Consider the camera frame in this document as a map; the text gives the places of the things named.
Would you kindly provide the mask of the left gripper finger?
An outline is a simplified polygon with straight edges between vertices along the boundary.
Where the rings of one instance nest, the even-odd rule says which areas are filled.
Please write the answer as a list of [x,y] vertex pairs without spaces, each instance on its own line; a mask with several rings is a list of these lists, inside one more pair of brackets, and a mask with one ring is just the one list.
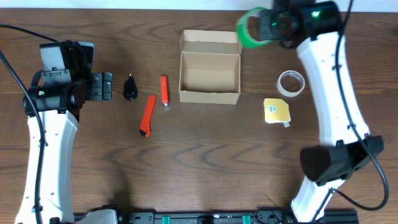
[[112,99],[113,75],[109,72],[103,73],[103,100]]
[[90,101],[101,101],[102,98],[102,87],[103,87],[103,78],[102,74],[92,73],[91,74],[91,87],[90,87]]

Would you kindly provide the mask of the black cone glue bottle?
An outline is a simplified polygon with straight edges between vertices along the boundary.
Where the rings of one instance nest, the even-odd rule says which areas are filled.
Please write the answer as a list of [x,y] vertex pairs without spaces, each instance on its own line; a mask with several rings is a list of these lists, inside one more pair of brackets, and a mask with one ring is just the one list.
[[128,79],[124,83],[123,97],[126,100],[135,100],[138,95],[137,86],[132,74],[129,74]]

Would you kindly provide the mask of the green tape roll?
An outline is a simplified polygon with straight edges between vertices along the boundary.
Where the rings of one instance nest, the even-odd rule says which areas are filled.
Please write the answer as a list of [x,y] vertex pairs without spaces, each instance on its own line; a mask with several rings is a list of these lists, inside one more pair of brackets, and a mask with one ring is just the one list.
[[243,14],[236,23],[236,33],[241,45],[247,49],[255,49],[262,47],[271,43],[270,40],[261,40],[258,41],[254,39],[248,29],[248,23],[250,17],[259,17],[259,13],[263,10],[266,10],[265,7],[255,7]]

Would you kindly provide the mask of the orange lighter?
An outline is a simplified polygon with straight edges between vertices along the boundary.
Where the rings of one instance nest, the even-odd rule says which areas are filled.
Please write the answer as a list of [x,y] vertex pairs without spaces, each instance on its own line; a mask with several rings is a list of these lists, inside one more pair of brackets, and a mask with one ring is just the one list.
[[169,105],[169,88],[167,76],[163,75],[160,77],[162,104],[164,106]]

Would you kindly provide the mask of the white tape roll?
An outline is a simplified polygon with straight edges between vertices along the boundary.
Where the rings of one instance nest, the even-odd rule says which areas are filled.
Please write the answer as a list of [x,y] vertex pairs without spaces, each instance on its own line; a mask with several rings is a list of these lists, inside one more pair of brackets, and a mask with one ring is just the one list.
[[[284,77],[293,77],[300,83],[300,89],[298,91],[288,91],[282,86],[282,79]],[[298,96],[305,88],[305,79],[304,77],[294,70],[286,70],[282,72],[277,80],[277,89],[280,94],[286,97],[296,97]]]

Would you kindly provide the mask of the yellow sticky note pad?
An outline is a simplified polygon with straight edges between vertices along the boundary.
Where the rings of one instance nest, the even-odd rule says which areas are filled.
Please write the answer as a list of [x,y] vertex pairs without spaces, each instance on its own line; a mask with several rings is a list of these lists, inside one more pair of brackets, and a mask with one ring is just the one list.
[[279,98],[264,99],[264,120],[266,123],[282,123],[285,128],[290,126],[289,105]]

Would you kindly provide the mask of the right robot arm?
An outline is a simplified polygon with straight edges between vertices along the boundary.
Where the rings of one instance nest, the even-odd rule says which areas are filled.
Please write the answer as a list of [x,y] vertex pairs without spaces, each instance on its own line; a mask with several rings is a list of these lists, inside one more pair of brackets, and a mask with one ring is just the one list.
[[345,29],[333,1],[276,1],[259,13],[259,38],[296,50],[317,111],[317,146],[301,150],[305,174],[285,222],[314,223],[339,187],[358,170],[376,163],[384,143],[372,136],[360,112],[345,56]]

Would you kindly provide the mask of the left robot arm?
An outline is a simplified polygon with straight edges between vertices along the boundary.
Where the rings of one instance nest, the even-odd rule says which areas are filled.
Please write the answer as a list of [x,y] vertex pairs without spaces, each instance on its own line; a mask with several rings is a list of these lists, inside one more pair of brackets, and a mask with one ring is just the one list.
[[113,75],[93,73],[94,45],[66,40],[40,45],[43,69],[23,99],[30,152],[16,223],[74,223],[72,147],[87,101],[112,99]]

